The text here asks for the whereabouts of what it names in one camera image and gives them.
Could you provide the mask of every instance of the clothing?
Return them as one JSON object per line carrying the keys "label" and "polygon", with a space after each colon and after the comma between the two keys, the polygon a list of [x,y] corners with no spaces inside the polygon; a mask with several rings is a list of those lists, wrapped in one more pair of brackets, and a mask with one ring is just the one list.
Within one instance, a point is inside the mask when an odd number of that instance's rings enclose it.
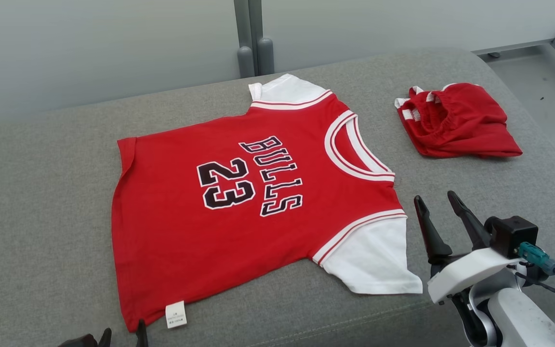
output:
{"label": "clothing", "polygon": [[357,293],[422,293],[407,270],[394,172],[357,114],[291,75],[251,85],[245,115],[119,140],[112,235],[131,332],[308,258]]}
{"label": "clothing", "polygon": [[507,131],[504,110],[481,86],[453,83],[432,92],[414,86],[409,95],[410,99],[395,99],[395,107],[422,155],[485,158],[522,154]]}

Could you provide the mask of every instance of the gray sofa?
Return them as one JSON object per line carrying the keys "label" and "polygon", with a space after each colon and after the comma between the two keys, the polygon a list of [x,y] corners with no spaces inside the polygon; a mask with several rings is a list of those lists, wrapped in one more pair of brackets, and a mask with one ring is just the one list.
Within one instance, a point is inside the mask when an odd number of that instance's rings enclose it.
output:
{"label": "gray sofa", "polygon": [[[412,198],[421,195],[456,253],[469,239],[452,213],[453,189],[476,215],[521,215],[540,227],[538,244],[555,257],[555,148],[498,77],[472,53],[421,49],[293,72],[333,90],[360,115],[370,150],[397,173],[410,216],[408,266],[425,283],[429,265]],[[132,347],[119,311],[110,204],[120,174],[117,139],[243,114],[247,85],[234,80],[40,114],[0,125],[0,346],[57,346],[110,327],[113,346]],[[524,155],[508,160],[423,158],[394,107],[410,86],[484,86],[508,114]],[[548,283],[555,285],[555,280]],[[555,320],[555,294],[526,292]],[[348,291],[310,261],[186,305],[188,325],[148,327],[150,347],[443,346],[464,347],[452,305],[423,295]]]}

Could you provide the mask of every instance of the gray floor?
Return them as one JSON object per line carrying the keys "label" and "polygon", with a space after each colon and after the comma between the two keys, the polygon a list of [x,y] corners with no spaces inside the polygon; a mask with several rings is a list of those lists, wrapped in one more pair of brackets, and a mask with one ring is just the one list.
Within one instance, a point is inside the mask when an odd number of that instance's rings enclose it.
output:
{"label": "gray floor", "polygon": [[555,50],[548,44],[482,57],[555,145]]}

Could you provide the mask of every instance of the folded red garment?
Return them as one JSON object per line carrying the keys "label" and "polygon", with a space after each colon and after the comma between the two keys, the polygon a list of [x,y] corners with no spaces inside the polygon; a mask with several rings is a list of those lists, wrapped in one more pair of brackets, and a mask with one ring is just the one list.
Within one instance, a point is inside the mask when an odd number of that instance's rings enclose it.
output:
{"label": "folded red garment", "polygon": [[484,158],[522,154],[507,131],[504,110],[481,86],[454,83],[433,92],[415,86],[409,94],[410,99],[395,99],[395,107],[422,155]]}

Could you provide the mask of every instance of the white sticker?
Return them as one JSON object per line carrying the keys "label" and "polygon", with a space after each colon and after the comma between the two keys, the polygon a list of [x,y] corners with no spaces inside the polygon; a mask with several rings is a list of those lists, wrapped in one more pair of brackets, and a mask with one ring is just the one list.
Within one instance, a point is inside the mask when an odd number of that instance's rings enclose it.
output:
{"label": "white sticker", "polygon": [[166,307],[166,324],[168,329],[187,324],[183,301],[179,301],[178,303],[174,303]]}

